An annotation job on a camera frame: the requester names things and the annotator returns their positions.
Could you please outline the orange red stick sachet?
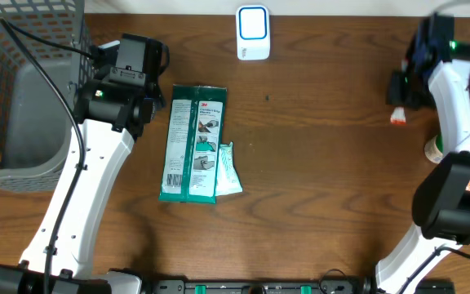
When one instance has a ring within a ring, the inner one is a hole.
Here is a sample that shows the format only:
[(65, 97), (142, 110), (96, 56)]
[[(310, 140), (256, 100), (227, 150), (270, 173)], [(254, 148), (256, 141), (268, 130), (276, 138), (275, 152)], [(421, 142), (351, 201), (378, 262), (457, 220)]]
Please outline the orange red stick sachet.
[(403, 107), (396, 107), (390, 117), (390, 123), (393, 125), (405, 125), (406, 114)]

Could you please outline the green lid jar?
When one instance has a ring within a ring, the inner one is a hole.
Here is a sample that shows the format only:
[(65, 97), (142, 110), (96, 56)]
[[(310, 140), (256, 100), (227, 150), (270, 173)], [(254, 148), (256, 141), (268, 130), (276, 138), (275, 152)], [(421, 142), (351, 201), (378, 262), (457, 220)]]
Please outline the green lid jar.
[(424, 146), (424, 154), (427, 159), (438, 164), (443, 159), (443, 142), (441, 134), (434, 136)]

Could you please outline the light teal wipes packet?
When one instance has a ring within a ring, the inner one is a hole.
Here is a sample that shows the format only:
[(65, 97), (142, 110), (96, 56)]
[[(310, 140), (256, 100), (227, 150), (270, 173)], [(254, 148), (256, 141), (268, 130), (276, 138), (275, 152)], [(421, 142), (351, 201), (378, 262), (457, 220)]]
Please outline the light teal wipes packet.
[(233, 165), (233, 142), (219, 146), (219, 162), (215, 196), (225, 196), (242, 192), (242, 185)]

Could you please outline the green white package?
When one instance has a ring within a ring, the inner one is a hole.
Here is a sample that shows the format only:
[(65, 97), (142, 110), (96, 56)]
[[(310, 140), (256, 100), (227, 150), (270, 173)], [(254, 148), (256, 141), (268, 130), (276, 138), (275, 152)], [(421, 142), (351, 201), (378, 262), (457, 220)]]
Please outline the green white package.
[(159, 199), (215, 204), (225, 87), (173, 86)]

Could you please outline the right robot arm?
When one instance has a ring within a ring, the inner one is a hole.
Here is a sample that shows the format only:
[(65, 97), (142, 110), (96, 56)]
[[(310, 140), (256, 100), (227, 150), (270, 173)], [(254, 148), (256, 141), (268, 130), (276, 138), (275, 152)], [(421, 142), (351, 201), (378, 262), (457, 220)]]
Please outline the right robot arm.
[(412, 224), (375, 266), (374, 293), (417, 293), (423, 278), (448, 254), (469, 258), (470, 43), (454, 38), (454, 17), (432, 13), (394, 71), (387, 102), (437, 111), (442, 158), (415, 191)]

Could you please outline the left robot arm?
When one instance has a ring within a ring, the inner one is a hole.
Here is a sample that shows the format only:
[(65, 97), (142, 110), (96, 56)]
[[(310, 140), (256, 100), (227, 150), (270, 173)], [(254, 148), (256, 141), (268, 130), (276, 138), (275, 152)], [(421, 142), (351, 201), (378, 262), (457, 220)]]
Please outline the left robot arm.
[(95, 241), (114, 181), (144, 125), (166, 102), (158, 79), (166, 44), (123, 34), (97, 49), (105, 67), (86, 82), (51, 203), (17, 265), (0, 265), (0, 293), (149, 293), (128, 269), (93, 275)]

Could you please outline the white barcode scanner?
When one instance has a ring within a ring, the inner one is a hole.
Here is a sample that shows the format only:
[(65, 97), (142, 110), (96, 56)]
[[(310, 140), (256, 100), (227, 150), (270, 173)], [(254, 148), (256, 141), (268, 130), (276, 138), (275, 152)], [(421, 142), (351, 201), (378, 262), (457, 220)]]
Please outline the white barcode scanner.
[(237, 58), (243, 61), (267, 60), (271, 51), (270, 16), (262, 5), (237, 9)]

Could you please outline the grey plastic mesh basket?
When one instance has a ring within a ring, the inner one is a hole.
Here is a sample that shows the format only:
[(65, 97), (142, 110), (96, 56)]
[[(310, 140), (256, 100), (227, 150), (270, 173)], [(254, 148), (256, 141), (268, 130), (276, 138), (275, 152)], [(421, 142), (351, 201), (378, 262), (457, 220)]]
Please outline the grey plastic mesh basket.
[[(73, 105), (91, 79), (91, 62), (75, 47), (92, 44), (82, 1), (0, 0), (0, 19), (37, 36), (21, 36), (28, 51)], [(55, 93), (0, 23), (0, 189), (53, 190), (70, 143), (71, 124)]]

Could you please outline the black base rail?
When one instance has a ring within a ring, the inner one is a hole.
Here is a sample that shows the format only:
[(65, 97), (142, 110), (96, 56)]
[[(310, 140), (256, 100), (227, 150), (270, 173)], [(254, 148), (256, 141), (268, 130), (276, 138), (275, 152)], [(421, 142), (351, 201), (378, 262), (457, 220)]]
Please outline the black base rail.
[(302, 282), (186, 282), (183, 280), (161, 280), (153, 282), (152, 294), (361, 294), (380, 293), (369, 282), (349, 282), (344, 278)]

